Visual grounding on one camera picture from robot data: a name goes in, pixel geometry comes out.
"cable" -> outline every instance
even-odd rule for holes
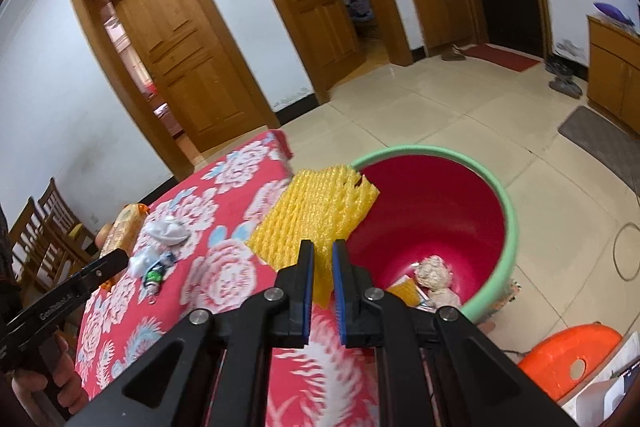
[[[638,202],[638,208],[640,208],[640,196],[638,196],[638,190],[636,189],[635,183],[634,183],[634,193],[636,195],[636,201]],[[640,232],[640,227],[636,223],[633,223],[632,221],[629,221],[628,223],[625,223],[624,225],[622,225],[622,227],[620,228],[620,230],[618,230],[618,233],[616,234],[616,238],[613,240],[613,248],[612,248],[611,254],[613,257],[613,266],[616,267],[616,272],[618,272],[620,279],[622,279],[625,282],[631,282],[635,280],[638,277],[638,275],[640,275],[640,262],[638,262],[638,269],[636,270],[636,273],[634,273],[632,277],[625,277],[624,275],[622,275],[622,272],[620,271],[620,267],[618,266],[618,260],[616,259],[616,246],[618,245],[618,239],[620,238],[620,235],[622,235],[622,232],[624,232],[626,229],[636,229],[638,230],[638,232]]]

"metal screw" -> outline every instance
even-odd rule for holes
[[[385,291],[380,288],[367,288],[364,290],[364,296],[370,301],[379,301],[385,296]]]
[[[264,298],[268,301],[279,301],[284,297],[284,291],[281,288],[273,287],[264,291]]]
[[[209,320],[209,313],[206,310],[194,310],[189,314],[189,322],[194,326],[204,324]]]
[[[460,318],[460,312],[452,306],[443,306],[438,310],[438,313],[445,322],[455,322]]]

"plastic basin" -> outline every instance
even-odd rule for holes
[[[351,262],[387,288],[412,277],[414,263],[439,255],[463,314],[478,321],[510,282],[518,243],[513,205],[494,175],[468,156],[428,145],[384,149],[353,168],[380,195],[347,241]]]

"wooden cabinet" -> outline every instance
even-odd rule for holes
[[[589,17],[587,96],[640,132],[640,38]]]

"tablecloth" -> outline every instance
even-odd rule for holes
[[[273,285],[274,270],[244,241],[289,184],[290,157],[284,134],[267,131],[151,205],[145,227],[173,214],[191,235],[174,247],[178,263],[155,304],[129,275],[111,293],[100,289],[87,302],[76,371],[90,398],[189,311],[228,311]],[[143,228],[135,251],[147,245],[159,246]],[[273,352],[266,425],[377,425],[375,371],[370,352],[340,345],[334,311],[314,305],[308,346]]]

